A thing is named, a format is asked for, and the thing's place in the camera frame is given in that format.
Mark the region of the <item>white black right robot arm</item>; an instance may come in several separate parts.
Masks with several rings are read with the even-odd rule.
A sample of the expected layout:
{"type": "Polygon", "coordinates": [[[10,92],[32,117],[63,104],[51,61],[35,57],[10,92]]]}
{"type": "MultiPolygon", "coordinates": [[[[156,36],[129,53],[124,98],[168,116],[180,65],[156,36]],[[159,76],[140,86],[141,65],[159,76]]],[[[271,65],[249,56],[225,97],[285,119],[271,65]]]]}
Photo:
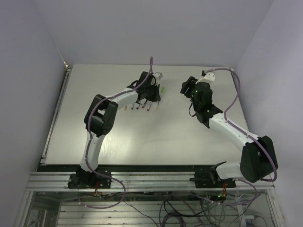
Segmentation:
{"type": "Polygon", "coordinates": [[[189,77],[183,82],[180,92],[190,99],[194,117],[205,127],[220,133],[240,152],[239,163],[221,162],[212,167],[209,183],[221,186],[226,179],[244,178],[250,183],[265,180],[269,174],[277,177],[278,163],[273,141],[268,136],[260,137],[244,130],[227,118],[226,114],[213,104],[210,83],[214,74],[208,73],[202,79],[189,77]]]}

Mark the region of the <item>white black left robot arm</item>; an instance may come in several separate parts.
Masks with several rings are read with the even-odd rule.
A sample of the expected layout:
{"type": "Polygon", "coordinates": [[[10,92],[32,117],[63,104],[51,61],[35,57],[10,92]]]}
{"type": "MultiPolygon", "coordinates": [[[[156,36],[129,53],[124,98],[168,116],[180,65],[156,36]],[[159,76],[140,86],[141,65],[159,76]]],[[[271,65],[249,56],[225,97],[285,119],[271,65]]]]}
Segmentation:
{"type": "Polygon", "coordinates": [[[98,157],[105,136],[112,130],[116,113],[119,109],[141,101],[160,101],[160,72],[142,72],[140,78],[132,82],[123,91],[111,95],[96,95],[85,115],[87,130],[85,152],[80,162],[80,183],[91,188],[96,184],[96,175],[92,173],[98,168],[98,157]]]}

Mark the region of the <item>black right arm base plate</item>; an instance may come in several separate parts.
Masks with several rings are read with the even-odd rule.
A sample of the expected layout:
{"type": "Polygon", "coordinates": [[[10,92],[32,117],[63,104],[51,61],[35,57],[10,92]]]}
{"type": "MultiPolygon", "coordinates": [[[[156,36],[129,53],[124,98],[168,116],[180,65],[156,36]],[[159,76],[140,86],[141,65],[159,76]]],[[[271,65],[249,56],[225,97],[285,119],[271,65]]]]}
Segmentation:
{"type": "Polygon", "coordinates": [[[222,180],[214,173],[195,172],[189,179],[195,183],[196,188],[235,188],[236,183],[232,179],[222,180]]]}

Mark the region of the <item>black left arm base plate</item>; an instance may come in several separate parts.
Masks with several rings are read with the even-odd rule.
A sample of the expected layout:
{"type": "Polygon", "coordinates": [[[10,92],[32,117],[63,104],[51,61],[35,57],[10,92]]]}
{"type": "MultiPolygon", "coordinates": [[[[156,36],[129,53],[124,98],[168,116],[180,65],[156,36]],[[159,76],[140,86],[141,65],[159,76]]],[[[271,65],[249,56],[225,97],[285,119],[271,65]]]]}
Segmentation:
{"type": "Polygon", "coordinates": [[[69,189],[109,189],[111,186],[111,179],[90,173],[87,178],[85,176],[78,176],[78,174],[71,174],[67,187],[69,189]]]}

